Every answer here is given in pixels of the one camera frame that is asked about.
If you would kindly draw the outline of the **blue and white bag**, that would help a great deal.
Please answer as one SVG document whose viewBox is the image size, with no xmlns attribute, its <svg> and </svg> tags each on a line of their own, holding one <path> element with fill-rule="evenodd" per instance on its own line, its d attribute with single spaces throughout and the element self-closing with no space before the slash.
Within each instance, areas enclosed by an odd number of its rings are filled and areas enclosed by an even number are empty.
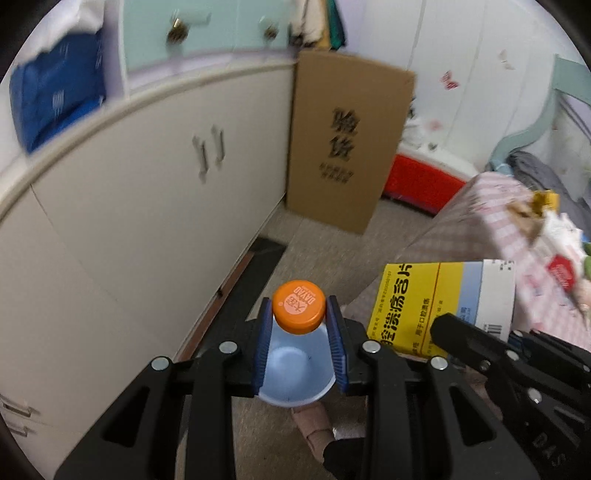
<svg viewBox="0 0 591 480">
<path fill-rule="evenodd" d="M 16 137 L 32 153 L 106 99 L 105 3 L 61 1 L 35 27 L 9 82 Z"/>
</svg>

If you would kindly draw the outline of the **hanging clothes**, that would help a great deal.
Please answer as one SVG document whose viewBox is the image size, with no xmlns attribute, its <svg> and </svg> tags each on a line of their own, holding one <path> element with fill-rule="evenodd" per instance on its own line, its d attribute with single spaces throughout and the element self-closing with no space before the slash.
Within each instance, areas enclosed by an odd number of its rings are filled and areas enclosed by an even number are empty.
<svg viewBox="0 0 591 480">
<path fill-rule="evenodd" d="M 290 46 L 338 51 L 346 47 L 346 27 L 335 0 L 291 1 Z"/>
</svg>

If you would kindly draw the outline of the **yellow medicine box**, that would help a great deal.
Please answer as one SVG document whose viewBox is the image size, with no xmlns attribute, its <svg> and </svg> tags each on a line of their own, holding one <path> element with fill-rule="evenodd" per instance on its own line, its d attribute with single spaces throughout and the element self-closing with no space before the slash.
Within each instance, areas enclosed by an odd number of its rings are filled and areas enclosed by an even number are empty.
<svg viewBox="0 0 591 480">
<path fill-rule="evenodd" d="M 435 319 L 453 314 L 506 341 L 515 304 L 516 265 L 471 262 L 388 264 L 379 283 L 367 335 L 402 354 L 444 356 L 430 333 Z"/>
</svg>

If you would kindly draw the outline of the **orange cap plastic bottle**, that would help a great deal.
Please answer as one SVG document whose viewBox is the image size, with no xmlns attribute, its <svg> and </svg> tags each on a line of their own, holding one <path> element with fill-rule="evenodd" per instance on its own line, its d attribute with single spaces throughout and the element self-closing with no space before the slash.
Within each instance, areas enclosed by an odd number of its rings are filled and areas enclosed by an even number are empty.
<svg viewBox="0 0 591 480">
<path fill-rule="evenodd" d="M 294 335 L 307 335 L 322 324 L 325 302 L 324 292 L 313 282 L 291 280 L 276 289 L 271 305 L 281 329 Z"/>
</svg>

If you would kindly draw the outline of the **tall cardboard box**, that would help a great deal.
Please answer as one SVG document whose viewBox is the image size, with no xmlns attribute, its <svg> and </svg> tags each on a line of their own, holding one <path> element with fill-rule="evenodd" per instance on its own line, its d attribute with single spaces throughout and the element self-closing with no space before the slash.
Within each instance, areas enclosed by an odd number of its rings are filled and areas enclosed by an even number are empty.
<svg viewBox="0 0 591 480">
<path fill-rule="evenodd" d="M 391 172 L 416 75 L 358 56 L 305 50 L 295 68 L 287 208 L 356 234 Z"/>
</svg>

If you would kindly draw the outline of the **yellow paper bag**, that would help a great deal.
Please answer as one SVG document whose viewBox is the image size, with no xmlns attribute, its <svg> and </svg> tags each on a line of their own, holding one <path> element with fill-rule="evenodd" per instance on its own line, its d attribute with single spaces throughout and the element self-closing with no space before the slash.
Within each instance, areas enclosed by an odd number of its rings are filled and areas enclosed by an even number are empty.
<svg viewBox="0 0 591 480">
<path fill-rule="evenodd" d="M 560 210 L 560 196 L 553 190 L 535 191 L 531 201 L 532 211 L 542 216 L 546 210 L 558 212 Z"/>
</svg>

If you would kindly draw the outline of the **mint green drawer unit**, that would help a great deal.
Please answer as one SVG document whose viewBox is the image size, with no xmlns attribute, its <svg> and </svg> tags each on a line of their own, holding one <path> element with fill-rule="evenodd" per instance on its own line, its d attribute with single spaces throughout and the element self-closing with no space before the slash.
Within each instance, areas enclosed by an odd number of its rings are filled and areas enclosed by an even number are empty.
<svg viewBox="0 0 591 480">
<path fill-rule="evenodd" d="M 293 1 L 125 1 L 129 72 L 173 58 L 287 48 Z"/>
</svg>

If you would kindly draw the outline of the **pink checkered bed sheet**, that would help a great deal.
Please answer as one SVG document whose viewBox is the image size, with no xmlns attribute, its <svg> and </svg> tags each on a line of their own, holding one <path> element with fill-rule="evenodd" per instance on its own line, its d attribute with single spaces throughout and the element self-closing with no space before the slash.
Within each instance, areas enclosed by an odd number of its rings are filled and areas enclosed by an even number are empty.
<svg viewBox="0 0 591 480">
<path fill-rule="evenodd" d="M 590 349 L 590 323 L 560 283 L 530 251 L 507 205 L 527 202 L 532 192 L 517 180 L 484 173 L 471 180 L 394 263 L 509 260 L 516 268 L 512 327 L 544 332 Z"/>
</svg>

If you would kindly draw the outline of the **teal bed frame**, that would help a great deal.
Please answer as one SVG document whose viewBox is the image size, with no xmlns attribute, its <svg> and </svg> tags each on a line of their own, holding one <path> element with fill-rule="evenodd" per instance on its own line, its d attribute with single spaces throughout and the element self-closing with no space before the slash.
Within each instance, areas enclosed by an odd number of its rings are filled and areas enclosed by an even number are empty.
<svg viewBox="0 0 591 480">
<path fill-rule="evenodd" d="M 560 98 L 567 95 L 590 105 L 590 71 L 587 66 L 558 55 L 554 59 L 548 94 L 536 121 L 524 130 L 502 138 L 493 150 L 488 162 L 492 172 L 513 175 L 507 163 L 510 155 L 538 141 L 551 127 Z"/>
</svg>

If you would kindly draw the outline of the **red storage box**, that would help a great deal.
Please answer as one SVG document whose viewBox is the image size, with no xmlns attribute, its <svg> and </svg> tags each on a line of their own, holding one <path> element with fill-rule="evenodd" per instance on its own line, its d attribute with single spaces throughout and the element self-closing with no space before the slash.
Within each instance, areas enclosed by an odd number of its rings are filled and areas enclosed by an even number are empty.
<svg viewBox="0 0 591 480">
<path fill-rule="evenodd" d="M 446 150 L 401 144 L 383 196 L 435 216 L 479 174 L 475 165 Z"/>
</svg>

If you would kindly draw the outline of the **grey folded blanket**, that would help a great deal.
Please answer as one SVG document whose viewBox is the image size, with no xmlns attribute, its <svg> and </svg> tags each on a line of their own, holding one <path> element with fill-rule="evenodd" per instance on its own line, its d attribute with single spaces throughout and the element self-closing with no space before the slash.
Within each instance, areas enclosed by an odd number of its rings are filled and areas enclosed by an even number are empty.
<svg viewBox="0 0 591 480">
<path fill-rule="evenodd" d="M 511 167 L 513 176 L 530 190 L 552 190 L 557 193 L 560 198 L 560 212 L 566 213 L 578 228 L 590 229 L 590 208 L 573 199 L 550 166 L 526 151 L 512 153 L 507 164 Z"/>
</svg>

